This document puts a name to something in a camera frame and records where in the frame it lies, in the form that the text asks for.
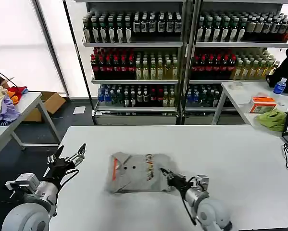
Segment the white tabletop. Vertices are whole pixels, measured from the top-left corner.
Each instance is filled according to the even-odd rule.
[[[36,106],[40,96],[40,92],[28,92],[21,97],[19,103],[15,106],[16,110],[21,113],[21,116],[9,126],[0,126],[0,137],[2,137],[6,131],[10,130],[10,128],[11,130],[15,129],[17,125],[25,119],[26,115]]]
[[[234,90],[232,88],[233,82],[222,82],[223,90],[227,92],[227,96],[236,108],[236,110],[241,115],[242,119],[248,124],[251,124],[253,127],[261,130],[268,129],[261,124],[259,124],[256,120],[256,117],[260,115],[259,113],[245,113],[243,110],[243,106],[250,102],[251,97],[254,96],[268,96],[273,98],[272,88],[269,87],[267,82],[254,81],[254,82],[243,82],[243,89]],[[276,108],[287,112],[288,110],[288,94],[283,93],[276,100],[276,102],[281,102],[281,104],[277,104]],[[273,134],[281,135],[281,132],[271,132]]]
[[[50,231],[193,231],[181,198],[164,192],[108,194],[109,157],[164,153],[187,177],[206,174],[210,196],[238,230],[288,227],[288,172],[280,138],[250,125],[72,126],[62,156],[87,143],[79,174],[59,193]]]

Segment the orange box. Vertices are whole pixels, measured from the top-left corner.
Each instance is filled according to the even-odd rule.
[[[250,99],[250,113],[265,113],[273,110],[276,106],[274,99],[270,97],[252,97]]]

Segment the black cable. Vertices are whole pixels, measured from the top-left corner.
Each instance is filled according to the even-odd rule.
[[[286,160],[286,164],[285,167],[288,170],[288,158],[287,158],[287,154],[288,154],[288,150],[287,150],[287,144],[284,144],[284,153],[285,153],[285,160]]]
[[[0,72],[0,75],[2,75],[2,76],[4,76],[9,82],[11,82],[12,84],[14,84],[17,88],[18,88],[18,86],[14,83],[14,82],[12,82],[10,79],[8,79],[5,75],[3,75],[1,72]]]
[[[181,195],[181,199],[182,199],[182,202],[183,202],[184,208],[186,209],[186,211],[187,211],[187,213],[188,213],[188,216],[190,217],[190,219],[191,219],[193,225],[196,225],[196,221],[192,218],[192,215],[190,214],[190,212],[189,212],[189,210],[188,210],[188,208],[187,208],[187,206],[186,206],[186,202],[185,202],[184,199],[183,199],[183,195],[182,195],[182,193],[180,193],[180,195]]]

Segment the paper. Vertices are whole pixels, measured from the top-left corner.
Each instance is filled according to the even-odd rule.
[[[75,107],[75,110],[73,111],[73,114],[83,114],[85,112],[86,107]]]

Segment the blue bottle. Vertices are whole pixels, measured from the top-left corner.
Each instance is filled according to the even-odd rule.
[[[279,82],[277,82],[274,86],[273,93],[280,95],[283,93],[286,87],[286,78],[282,78]]]

